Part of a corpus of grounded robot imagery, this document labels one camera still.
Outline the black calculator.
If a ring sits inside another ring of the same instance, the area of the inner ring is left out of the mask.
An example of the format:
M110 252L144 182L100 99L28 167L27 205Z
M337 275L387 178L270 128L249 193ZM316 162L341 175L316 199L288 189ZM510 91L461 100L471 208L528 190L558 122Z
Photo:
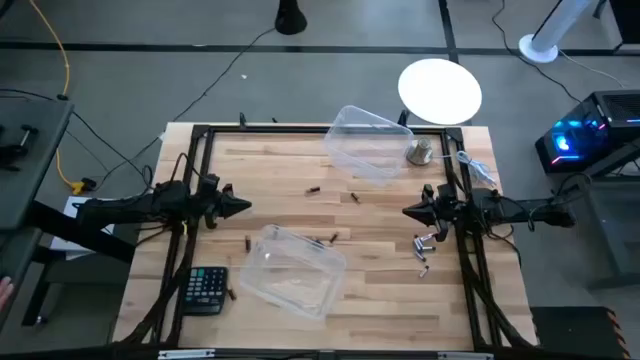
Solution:
M228 291L227 267L194 267L184 296L186 316L215 316L222 312Z

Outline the black equipment case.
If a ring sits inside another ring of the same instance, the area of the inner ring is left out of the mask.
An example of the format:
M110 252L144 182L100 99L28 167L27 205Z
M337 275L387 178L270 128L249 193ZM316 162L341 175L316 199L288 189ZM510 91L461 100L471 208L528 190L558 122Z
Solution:
M616 313L602 306L532 307L536 335L549 351L630 359Z

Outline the white tower fan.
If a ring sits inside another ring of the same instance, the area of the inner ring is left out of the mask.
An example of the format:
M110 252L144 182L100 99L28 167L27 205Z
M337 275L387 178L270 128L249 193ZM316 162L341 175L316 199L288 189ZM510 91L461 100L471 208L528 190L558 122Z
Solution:
M536 64L553 62L559 55L560 41L593 1L558 0L536 31L520 38L520 53Z

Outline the white paper sheet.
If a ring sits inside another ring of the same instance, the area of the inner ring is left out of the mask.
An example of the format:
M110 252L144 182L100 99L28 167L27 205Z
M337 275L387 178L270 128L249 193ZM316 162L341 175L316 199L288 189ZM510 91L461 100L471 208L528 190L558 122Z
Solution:
M63 214L75 218L77 215L77 204L84 204L88 200L89 197L69 196L66 201ZM93 253L92 250L59 237L54 237L52 239L50 249L63 252L66 260L73 260Z

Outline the clear plastic bin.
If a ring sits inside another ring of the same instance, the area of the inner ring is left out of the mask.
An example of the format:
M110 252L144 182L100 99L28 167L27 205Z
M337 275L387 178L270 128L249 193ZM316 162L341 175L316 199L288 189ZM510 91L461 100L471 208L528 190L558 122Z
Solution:
M296 315L322 320L338 296L346 268L342 253L286 228L267 225L241 267L239 283Z
M385 186L399 174L413 140L405 126L347 105L336 115L324 145L335 168Z

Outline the black stand base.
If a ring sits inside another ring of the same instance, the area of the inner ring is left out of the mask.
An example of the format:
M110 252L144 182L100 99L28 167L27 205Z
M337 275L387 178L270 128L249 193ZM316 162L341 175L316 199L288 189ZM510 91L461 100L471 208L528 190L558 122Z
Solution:
M298 0L279 0L274 27L283 35L299 34L306 29L307 19Z

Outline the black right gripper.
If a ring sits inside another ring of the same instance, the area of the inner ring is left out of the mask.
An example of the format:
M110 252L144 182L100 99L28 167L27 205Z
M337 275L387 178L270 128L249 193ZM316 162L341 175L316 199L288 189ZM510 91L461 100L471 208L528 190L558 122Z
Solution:
M455 188L442 184L436 187L426 184L423 187L423 200L404 208L403 214L428 226L434 226L436 241L444 241L449 232L449 224L454 224L463 214L465 203L457 198Z

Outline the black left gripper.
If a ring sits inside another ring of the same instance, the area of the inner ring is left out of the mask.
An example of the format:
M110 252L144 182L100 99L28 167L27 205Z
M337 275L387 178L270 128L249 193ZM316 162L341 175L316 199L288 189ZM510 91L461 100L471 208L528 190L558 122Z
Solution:
M225 184L218 189L220 178L213 174L205 175L199 185L198 194L205 225L208 229L217 227L216 219L227 219L250 208L252 203L234 195L233 185Z

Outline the black tool on side table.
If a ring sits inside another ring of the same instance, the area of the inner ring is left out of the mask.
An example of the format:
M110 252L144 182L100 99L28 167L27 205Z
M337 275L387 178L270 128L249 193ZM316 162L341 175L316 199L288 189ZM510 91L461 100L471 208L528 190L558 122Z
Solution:
M26 144L29 138L39 134L39 129L31 125L23 124L21 129L24 135L19 143L0 146L0 170L19 172L20 168L15 162L28 154Z

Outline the silver bracket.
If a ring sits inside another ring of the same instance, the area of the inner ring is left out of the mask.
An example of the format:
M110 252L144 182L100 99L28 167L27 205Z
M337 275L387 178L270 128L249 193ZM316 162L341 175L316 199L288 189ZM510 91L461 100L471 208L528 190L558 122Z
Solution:
M437 360L494 360L490 353L443 351L437 353Z
M179 349L159 351L157 360L194 360L215 357L215 349Z

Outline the black metal table frame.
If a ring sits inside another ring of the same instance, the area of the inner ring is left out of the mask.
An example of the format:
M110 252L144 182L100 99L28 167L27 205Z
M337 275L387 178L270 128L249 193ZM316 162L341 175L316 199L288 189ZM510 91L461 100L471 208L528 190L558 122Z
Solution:
M424 226L402 210L420 199L425 184L446 179L441 161L404 166L384 187L334 168L323 124L263 124L235 131L218 124L211 169L252 206L200 229L193 262L226 266L237 299L217 316L187 317L182 347L336 350L469 350L471 318L485 340L495 337L483 305L469 309L457 241L449 236L426 262L413 237ZM311 187L317 193L306 194ZM356 203L350 194L355 193ZM245 236L275 224L311 236L342 253L341 289L322 320L296 315L248 292L239 283ZM339 233L333 244L329 242ZM420 278L425 266L429 272Z

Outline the black computer with coloured lights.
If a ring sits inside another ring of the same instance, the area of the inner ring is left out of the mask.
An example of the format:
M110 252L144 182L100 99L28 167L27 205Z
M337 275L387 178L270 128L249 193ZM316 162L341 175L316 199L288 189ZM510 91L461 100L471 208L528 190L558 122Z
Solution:
M593 92L535 142L547 174L583 171L625 146L640 154L640 90Z

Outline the person's hand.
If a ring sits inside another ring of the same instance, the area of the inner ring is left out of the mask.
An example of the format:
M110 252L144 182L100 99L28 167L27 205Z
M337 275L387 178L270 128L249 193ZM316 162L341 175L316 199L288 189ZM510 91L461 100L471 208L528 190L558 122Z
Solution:
M9 298L14 291L14 284L12 279L8 276L3 277L0 280L0 311L6 306Z

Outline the grey side table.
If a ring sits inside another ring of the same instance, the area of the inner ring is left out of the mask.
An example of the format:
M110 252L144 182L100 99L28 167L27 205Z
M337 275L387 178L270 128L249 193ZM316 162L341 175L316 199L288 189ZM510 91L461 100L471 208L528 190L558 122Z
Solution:
M0 100L0 146L17 144L23 124L39 129L27 141L28 154L15 162L19 172L0 170L0 279L19 287L32 262L45 266L60 257L39 244L42 234L72 240L76 221L36 200L68 126L73 105L65 101Z

